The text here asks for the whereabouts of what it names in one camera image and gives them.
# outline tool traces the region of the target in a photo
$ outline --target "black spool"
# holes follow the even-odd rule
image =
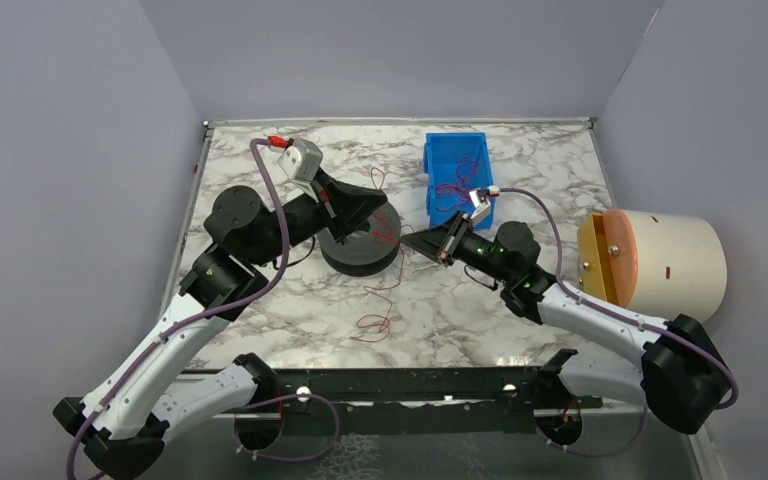
[[[346,237],[346,243],[335,242],[325,230],[316,236],[316,240],[322,257],[331,268],[352,277],[368,277],[387,268],[399,254],[401,227],[399,212],[387,202]],[[373,234],[376,231],[389,234],[395,243],[376,239]]]

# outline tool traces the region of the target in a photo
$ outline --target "lavender wall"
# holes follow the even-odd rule
[[[729,478],[768,478],[768,1],[666,0],[596,132],[619,206],[720,234],[729,283],[706,326],[742,395],[711,425]]]
[[[203,116],[602,112],[662,0],[142,0]]]
[[[0,1],[0,479],[63,478],[52,407],[153,323],[201,130],[135,0]]]

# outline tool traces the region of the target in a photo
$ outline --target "white marble surface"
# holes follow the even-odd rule
[[[270,204],[249,153],[251,138],[276,134],[307,138],[322,149],[322,167],[345,182],[371,185],[370,167],[383,169],[387,172],[383,190],[401,214],[402,223],[426,228],[425,134],[460,131],[487,134],[497,185],[524,187],[546,201],[563,237],[565,275],[574,278],[577,226],[591,210],[610,207],[610,198],[588,130],[579,125],[548,124],[219,128],[205,166],[179,275],[183,276],[209,245],[210,237],[202,223],[225,188],[252,186]],[[280,182],[282,198],[293,198],[298,191],[270,161],[275,154],[266,151],[264,156],[273,180]],[[535,204],[519,197],[506,194],[497,201],[494,230],[507,220],[528,222],[543,246],[540,265],[553,271],[556,249],[549,225]],[[294,249],[291,260],[299,258],[306,247],[302,244]],[[566,347],[611,355],[568,332],[513,316],[498,292],[469,280],[460,264],[438,267],[407,251],[402,284],[389,293],[394,306],[392,333],[387,339],[362,343],[352,337],[359,333],[355,326],[359,317],[387,309],[386,302],[367,294],[362,286],[391,285],[399,259],[376,276],[358,279],[333,271],[317,250],[290,268],[275,290],[249,306],[202,349],[190,367],[223,368],[246,352],[257,353],[273,367],[346,368],[538,364]],[[263,272],[269,276],[272,269]]]

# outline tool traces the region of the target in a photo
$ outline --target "orange lid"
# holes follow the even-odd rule
[[[616,254],[609,255],[617,303],[621,307],[628,307],[637,286],[637,244],[634,242],[634,232],[628,216],[618,208],[605,212],[603,221],[606,243],[609,247],[616,245],[619,248]]]

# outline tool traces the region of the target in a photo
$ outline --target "white cylindrical container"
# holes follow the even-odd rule
[[[701,218],[611,209],[605,240],[617,303],[629,310],[704,322],[726,290],[726,259],[714,228]]]

